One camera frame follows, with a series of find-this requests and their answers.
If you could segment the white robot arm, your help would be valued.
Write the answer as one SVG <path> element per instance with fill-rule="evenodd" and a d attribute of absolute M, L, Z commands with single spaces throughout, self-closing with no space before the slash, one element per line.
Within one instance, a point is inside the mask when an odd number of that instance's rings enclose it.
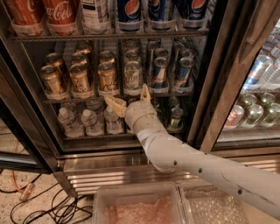
<path fill-rule="evenodd" d="M 125 120 L 160 172 L 190 172 L 280 220 L 279 174 L 207 154 L 170 135 L 158 119 L 146 85 L 140 99 L 131 104 L 112 95 L 104 100 Z"/>

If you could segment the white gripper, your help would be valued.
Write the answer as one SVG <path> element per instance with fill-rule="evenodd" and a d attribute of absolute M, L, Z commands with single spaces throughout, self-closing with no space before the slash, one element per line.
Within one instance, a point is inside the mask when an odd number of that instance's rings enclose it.
<path fill-rule="evenodd" d="M 128 107 L 125 100 L 115 98 L 113 95 L 105 95 L 104 100 L 118 116 L 124 118 L 134 133 L 141 130 L 157 129 L 160 126 L 157 112 L 150 103 L 151 95 L 146 84 L 143 84 L 142 87 L 141 101 L 134 101 Z"/>

